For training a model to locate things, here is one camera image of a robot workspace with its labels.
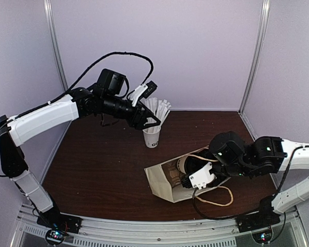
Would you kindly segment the aluminium front rail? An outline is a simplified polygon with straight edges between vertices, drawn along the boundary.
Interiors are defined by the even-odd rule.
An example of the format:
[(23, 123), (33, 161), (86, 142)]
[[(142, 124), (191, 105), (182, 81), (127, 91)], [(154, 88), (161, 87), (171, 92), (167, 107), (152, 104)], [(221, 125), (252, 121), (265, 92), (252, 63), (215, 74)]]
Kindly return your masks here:
[(119, 221), (82, 217), (78, 233), (61, 246), (263, 246), (256, 237), (272, 231), (268, 246), (309, 246), (301, 218), (293, 209), (281, 223), (241, 232), (235, 220)]

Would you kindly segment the cardboard cup carrier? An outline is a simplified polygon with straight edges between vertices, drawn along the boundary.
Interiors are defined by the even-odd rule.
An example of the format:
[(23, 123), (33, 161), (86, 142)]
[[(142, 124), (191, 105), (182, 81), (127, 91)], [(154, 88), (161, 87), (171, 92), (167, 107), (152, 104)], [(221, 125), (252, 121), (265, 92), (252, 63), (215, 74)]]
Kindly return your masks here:
[(185, 174), (177, 168), (177, 161), (167, 162), (161, 165), (161, 167), (172, 188), (181, 184), (181, 179)]

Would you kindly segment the brown paper bag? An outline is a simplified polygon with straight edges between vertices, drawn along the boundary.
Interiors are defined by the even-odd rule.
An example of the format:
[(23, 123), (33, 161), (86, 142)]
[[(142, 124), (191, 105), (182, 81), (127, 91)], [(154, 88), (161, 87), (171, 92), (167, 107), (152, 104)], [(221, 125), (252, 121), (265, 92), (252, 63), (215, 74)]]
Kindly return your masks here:
[(214, 171), (221, 164), (207, 146), (144, 169), (152, 194), (171, 203), (220, 188), (230, 178)]

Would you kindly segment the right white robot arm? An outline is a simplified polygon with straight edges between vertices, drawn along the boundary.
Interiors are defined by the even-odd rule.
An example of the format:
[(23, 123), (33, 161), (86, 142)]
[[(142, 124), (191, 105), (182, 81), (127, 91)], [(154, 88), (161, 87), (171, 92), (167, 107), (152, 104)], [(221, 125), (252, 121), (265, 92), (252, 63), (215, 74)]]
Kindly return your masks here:
[[(217, 159), (211, 172), (227, 177), (258, 177), (282, 171), (281, 182), (292, 169), (309, 169), (309, 143), (299, 143), (275, 136), (262, 136), (246, 144), (235, 132), (216, 135), (209, 144), (209, 152)], [(309, 199), (309, 176), (291, 188), (266, 199), (254, 215), (254, 223), (265, 227), (273, 213), (282, 214), (291, 207)]]

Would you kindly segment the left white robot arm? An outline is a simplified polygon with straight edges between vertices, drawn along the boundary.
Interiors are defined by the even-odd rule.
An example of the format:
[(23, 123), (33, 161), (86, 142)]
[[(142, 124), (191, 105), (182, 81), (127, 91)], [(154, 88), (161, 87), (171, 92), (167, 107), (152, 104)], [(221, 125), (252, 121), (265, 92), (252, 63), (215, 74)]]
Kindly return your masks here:
[(103, 69), (97, 82), (88, 88), (73, 89), (56, 102), (48, 102), (23, 116), (0, 117), (2, 172), (44, 214), (44, 221), (52, 228), (60, 228), (64, 218), (53, 199), (30, 172), (20, 147), (53, 127), (92, 114), (107, 114), (124, 119), (136, 130), (159, 126), (160, 120), (141, 102), (141, 99), (148, 98), (157, 89), (157, 85), (153, 81), (142, 84), (126, 99), (122, 99), (118, 95), (125, 82), (125, 75)]

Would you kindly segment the black plastic cup lid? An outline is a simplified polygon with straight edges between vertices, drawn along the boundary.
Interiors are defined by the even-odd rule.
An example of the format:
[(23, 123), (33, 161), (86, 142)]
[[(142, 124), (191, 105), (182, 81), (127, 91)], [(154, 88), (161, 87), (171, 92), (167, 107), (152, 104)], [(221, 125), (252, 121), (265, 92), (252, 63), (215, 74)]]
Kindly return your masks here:
[(201, 160), (194, 156), (188, 156), (184, 162), (185, 174), (193, 174), (205, 166), (209, 161)]

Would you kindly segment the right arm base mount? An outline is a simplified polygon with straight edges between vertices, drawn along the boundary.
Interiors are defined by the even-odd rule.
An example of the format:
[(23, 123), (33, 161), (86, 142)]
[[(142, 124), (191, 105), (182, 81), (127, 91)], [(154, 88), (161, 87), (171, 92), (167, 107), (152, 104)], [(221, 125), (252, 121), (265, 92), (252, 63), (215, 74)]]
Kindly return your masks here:
[(255, 243), (262, 245), (273, 240), (272, 226), (278, 223), (280, 223), (280, 216), (275, 213), (254, 213), (236, 218), (239, 232), (251, 232)]

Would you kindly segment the white wrapped straws bundle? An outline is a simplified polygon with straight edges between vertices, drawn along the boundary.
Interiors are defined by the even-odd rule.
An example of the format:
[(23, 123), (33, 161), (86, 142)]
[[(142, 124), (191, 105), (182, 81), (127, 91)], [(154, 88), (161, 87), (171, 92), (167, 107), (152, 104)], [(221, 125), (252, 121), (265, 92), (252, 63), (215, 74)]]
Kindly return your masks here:
[(166, 99), (161, 100), (156, 97), (148, 98), (145, 100), (145, 106), (149, 108), (152, 113), (160, 120), (160, 125), (155, 127), (150, 127), (145, 129), (146, 133), (153, 134), (166, 120), (168, 114), (170, 113), (171, 103)]

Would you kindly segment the white straw holder cup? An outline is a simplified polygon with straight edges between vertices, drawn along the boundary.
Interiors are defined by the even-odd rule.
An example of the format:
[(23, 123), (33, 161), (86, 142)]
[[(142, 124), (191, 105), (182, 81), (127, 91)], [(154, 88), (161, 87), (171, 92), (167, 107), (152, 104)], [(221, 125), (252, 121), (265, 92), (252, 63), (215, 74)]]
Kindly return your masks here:
[(159, 143), (161, 127), (150, 127), (143, 130), (145, 145), (148, 148), (155, 148)]

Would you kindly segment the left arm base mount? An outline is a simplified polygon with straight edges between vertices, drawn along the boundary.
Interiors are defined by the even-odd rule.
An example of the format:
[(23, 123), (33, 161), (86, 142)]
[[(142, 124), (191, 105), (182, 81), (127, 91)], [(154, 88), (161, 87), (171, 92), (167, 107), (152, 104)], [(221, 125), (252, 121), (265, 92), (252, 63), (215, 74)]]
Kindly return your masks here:
[(82, 219), (76, 216), (60, 214), (58, 220), (52, 223), (43, 214), (38, 215), (37, 224), (48, 227), (45, 233), (45, 241), (52, 246), (58, 246), (71, 238), (71, 234), (79, 233)]

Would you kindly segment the white paper coffee cup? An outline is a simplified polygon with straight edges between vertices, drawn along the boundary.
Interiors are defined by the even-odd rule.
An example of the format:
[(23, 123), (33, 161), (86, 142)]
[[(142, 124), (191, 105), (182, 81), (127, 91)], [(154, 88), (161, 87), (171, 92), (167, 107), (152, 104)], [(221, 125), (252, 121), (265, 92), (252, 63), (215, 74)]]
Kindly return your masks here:
[(183, 157), (179, 158), (179, 159), (177, 160), (177, 163), (176, 163), (177, 169), (178, 169), (181, 173), (183, 173), (183, 174), (186, 174), (186, 171), (185, 171), (185, 161), (186, 161), (186, 159), (187, 159), (187, 156), (183, 156)]

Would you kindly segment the aluminium frame post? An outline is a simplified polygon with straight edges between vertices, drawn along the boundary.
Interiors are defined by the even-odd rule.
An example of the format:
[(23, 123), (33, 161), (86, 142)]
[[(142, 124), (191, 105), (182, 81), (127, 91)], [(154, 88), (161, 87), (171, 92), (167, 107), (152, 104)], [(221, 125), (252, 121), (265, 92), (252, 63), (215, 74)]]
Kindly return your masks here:
[(62, 85), (63, 90), (66, 91), (68, 89), (68, 84), (67, 84), (67, 80), (66, 80), (66, 76), (65, 76), (65, 72), (63, 68), (63, 63), (61, 59), (61, 54), (60, 54), (60, 49), (59, 49), (59, 44), (58, 44), (58, 39), (57, 39), (57, 34), (56, 34), (52, 2), (51, 0), (44, 0), (43, 3), (44, 3), (44, 10), (45, 10), (45, 16), (47, 20), (47, 25), (49, 29), (51, 46), (52, 46), (53, 53), (54, 53), (54, 61), (55, 61), (56, 68), (58, 71), (60, 83)]
[(269, 13), (270, 13), (270, 0), (263, 0), (250, 72), (248, 75), (247, 84), (246, 84), (246, 88), (243, 94), (242, 102), (241, 102), (241, 105), (238, 111), (240, 115), (243, 115), (245, 111), (246, 104), (251, 94), (251, 89), (252, 89), (252, 86), (255, 80), (258, 66), (259, 66), (260, 56), (261, 56), (261, 52), (262, 52), (265, 37), (266, 37)]

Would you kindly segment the right aluminium frame post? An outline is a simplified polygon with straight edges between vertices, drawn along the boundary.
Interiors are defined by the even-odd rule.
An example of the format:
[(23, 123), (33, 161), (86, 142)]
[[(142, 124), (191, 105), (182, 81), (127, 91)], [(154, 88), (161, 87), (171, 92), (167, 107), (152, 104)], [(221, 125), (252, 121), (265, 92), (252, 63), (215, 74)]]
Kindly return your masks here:
[(248, 75), (247, 84), (246, 84), (246, 88), (243, 94), (242, 102), (241, 102), (241, 105), (238, 111), (240, 115), (243, 115), (245, 111), (246, 104), (251, 94), (251, 89), (252, 89), (252, 86), (255, 80), (258, 66), (259, 66), (260, 56), (261, 56), (261, 52), (262, 52), (265, 37), (266, 37), (269, 13), (270, 13), (270, 0), (263, 0), (250, 72)]

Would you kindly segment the left aluminium frame post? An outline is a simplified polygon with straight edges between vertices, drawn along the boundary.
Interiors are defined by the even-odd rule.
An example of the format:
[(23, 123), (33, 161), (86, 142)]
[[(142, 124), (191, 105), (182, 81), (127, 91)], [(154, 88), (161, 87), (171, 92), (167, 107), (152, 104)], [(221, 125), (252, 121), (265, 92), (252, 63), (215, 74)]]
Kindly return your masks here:
[(51, 46), (52, 46), (53, 53), (54, 53), (54, 61), (55, 61), (56, 68), (58, 71), (60, 83), (62, 85), (63, 90), (66, 91), (68, 89), (68, 84), (67, 84), (67, 80), (66, 80), (66, 76), (65, 76), (65, 72), (63, 68), (63, 63), (61, 59), (61, 54), (60, 54), (60, 49), (59, 49), (59, 44), (58, 44), (58, 39), (57, 39), (57, 34), (56, 34), (52, 2), (51, 0), (44, 0), (43, 3), (44, 3), (44, 10), (45, 10), (45, 16), (47, 20), (47, 25), (49, 29)]

